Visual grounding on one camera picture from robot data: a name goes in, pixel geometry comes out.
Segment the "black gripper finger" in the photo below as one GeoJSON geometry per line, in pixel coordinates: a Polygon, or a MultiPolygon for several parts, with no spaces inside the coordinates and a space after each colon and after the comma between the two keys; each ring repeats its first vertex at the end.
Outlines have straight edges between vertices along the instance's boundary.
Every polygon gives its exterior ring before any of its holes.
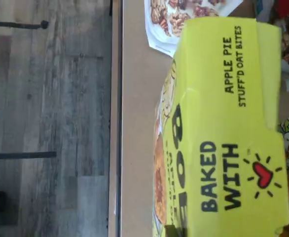
{"type": "Polygon", "coordinates": [[[166,225],[167,237],[187,237],[187,220],[184,218],[174,219],[166,225]]]}

